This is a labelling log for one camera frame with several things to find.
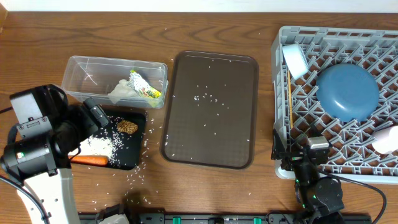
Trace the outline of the brown food scrap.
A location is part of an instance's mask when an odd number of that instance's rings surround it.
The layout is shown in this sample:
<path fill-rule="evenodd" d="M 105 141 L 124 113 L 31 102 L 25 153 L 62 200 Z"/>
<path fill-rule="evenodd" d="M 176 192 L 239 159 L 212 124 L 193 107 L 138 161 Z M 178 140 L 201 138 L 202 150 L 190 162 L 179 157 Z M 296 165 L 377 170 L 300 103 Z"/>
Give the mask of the brown food scrap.
<path fill-rule="evenodd" d="M 138 130 L 138 125 L 127 120 L 122 120 L 117 125 L 117 130 L 120 133 L 134 134 Z"/>

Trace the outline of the white napkin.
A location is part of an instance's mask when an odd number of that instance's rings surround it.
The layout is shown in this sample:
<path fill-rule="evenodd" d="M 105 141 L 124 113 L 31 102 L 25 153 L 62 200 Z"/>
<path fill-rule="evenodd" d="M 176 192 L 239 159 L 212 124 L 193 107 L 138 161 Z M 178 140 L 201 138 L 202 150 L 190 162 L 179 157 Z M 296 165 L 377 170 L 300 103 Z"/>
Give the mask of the white napkin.
<path fill-rule="evenodd" d="M 113 104 L 116 104 L 119 100 L 124 98 L 136 97 L 138 94 L 133 88 L 129 87 L 127 84 L 129 82 L 125 79 L 119 81 L 114 90 L 108 93 L 108 97 Z"/>

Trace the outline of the orange carrot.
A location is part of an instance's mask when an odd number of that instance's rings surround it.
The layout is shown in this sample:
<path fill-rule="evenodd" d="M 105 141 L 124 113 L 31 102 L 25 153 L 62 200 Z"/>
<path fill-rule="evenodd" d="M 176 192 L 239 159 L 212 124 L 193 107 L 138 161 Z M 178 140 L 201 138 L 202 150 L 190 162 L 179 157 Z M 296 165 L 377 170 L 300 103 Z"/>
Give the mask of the orange carrot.
<path fill-rule="evenodd" d="M 108 158 L 106 156 L 70 156 L 71 162 L 90 166 L 106 166 Z"/>

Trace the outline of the wooden chopstick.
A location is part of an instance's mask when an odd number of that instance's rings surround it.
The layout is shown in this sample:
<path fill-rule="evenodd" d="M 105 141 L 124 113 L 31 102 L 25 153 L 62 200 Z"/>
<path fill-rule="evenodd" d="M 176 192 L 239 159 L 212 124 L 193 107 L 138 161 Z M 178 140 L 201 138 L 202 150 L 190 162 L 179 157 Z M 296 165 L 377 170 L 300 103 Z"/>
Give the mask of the wooden chopstick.
<path fill-rule="evenodd" d="M 293 109 L 292 109 L 292 91 L 291 91 L 291 78 L 290 78 L 290 70 L 287 69 L 287 87 L 288 87 L 288 97 L 289 97 L 289 121 L 290 121 L 290 129 L 294 127 L 293 120 Z"/>

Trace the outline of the green yellow snack wrapper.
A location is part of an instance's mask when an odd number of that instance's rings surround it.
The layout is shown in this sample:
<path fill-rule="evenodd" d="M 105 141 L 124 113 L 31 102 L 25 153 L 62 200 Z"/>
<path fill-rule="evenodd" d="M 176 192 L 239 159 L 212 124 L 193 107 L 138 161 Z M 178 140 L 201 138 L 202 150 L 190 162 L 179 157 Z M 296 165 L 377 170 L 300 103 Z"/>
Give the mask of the green yellow snack wrapper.
<path fill-rule="evenodd" d="M 150 86 L 135 70 L 130 71 L 127 86 L 132 88 L 140 97 L 158 99 L 161 96 L 161 92 Z"/>

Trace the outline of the dark blue plate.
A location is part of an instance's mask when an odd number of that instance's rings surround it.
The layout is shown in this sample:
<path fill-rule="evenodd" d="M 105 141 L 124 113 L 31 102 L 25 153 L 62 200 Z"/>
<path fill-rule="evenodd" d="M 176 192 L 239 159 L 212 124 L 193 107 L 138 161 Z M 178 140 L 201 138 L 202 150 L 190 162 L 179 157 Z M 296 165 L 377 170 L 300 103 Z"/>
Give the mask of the dark blue plate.
<path fill-rule="evenodd" d="M 317 100 L 323 110 L 342 122 L 366 121 L 379 102 L 377 82 L 358 65 L 331 66 L 321 72 L 316 85 Z"/>

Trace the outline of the pink white cup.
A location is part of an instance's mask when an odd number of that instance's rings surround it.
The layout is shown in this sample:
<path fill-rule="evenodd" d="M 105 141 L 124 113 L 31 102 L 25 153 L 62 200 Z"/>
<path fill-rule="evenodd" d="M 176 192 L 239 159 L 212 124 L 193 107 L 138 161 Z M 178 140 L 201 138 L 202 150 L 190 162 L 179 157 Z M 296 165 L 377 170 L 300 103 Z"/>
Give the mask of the pink white cup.
<path fill-rule="evenodd" d="M 391 126 L 373 133 L 374 150 L 380 154 L 391 154 L 397 150 L 397 126 Z"/>

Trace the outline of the light blue rice bowl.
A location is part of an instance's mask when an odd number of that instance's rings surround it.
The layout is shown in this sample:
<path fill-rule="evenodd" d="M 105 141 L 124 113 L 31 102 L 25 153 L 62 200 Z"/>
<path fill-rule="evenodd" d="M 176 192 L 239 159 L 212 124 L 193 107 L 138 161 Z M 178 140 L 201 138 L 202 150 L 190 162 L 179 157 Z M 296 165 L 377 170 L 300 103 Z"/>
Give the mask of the light blue rice bowl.
<path fill-rule="evenodd" d="M 295 80 L 308 72 L 308 63 L 302 48 L 298 44 L 282 47 L 282 53 L 290 74 Z"/>

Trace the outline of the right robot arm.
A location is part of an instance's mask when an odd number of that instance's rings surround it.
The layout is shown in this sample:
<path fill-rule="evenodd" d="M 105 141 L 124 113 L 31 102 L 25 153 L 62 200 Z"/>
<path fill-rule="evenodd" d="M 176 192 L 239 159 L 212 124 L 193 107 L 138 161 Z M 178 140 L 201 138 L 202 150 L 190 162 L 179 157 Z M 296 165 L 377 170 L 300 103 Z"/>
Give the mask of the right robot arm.
<path fill-rule="evenodd" d="M 316 127 L 311 126 L 312 137 L 299 150 L 290 151 L 282 143 L 279 133 L 273 130 L 271 159 L 281 161 L 282 169 L 295 175 L 295 194 L 304 211 L 294 215 L 294 223 L 343 223 L 340 210 L 343 204 L 341 182 L 331 177 L 321 177 L 318 166 L 328 159 L 330 142 Z"/>

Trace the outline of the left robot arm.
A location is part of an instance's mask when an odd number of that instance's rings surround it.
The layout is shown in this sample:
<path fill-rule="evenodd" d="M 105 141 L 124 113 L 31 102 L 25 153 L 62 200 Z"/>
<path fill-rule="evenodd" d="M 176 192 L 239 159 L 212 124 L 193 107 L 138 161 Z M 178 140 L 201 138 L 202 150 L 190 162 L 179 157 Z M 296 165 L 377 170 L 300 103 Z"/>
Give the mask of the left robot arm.
<path fill-rule="evenodd" d="M 109 118 L 92 98 L 69 105 L 55 85 L 9 98 L 18 123 L 1 156 L 8 175 L 2 180 L 16 188 L 32 223 L 79 223 L 69 153 L 80 152 L 81 142 L 107 126 Z"/>

